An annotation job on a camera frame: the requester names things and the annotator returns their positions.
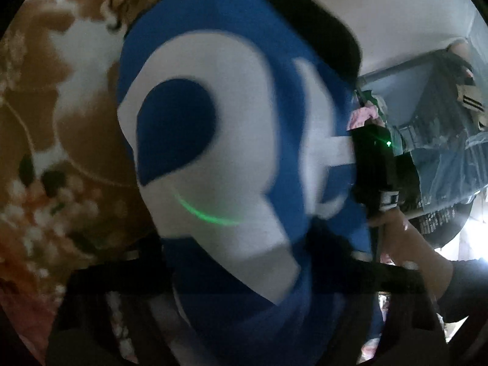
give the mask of green led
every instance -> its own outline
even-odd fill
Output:
[[[230,220],[228,218],[222,218],[222,217],[215,217],[215,216],[207,215],[206,213],[201,212],[198,209],[195,209],[193,206],[191,206],[188,202],[186,202],[179,195],[175,195],[175,197],[183,208],[185,208],[187,211],[189,211],[193,216],[198,217],[200,220],[203,220],[207,223],[223,225],[223,226],[239,225],[238,221]]]

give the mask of black sleeve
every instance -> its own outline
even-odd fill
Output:
[[[451,283],[437,302],[446,323],[460,321],[480,308],[488,309],[488,263],[485,260],[452,263]]]

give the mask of floral blanket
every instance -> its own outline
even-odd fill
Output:
[[[26,0],[0,40],[0,305],[41,362],[71,272],[152,229],[117,121],[116,23],[110,0]]]

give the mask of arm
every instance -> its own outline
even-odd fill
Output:
[[[382,252],[396,265],[406,261],[416,263],[427,290],[435,299],[440,299],[451,282],[452,262],[438,254],[399,209],[374,218],[370,225],[384,225]]]

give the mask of white wall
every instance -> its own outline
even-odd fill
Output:
[[[362,74],[392,66],[467,37],[470,0],[318,0],[353,30],[363,49]]]

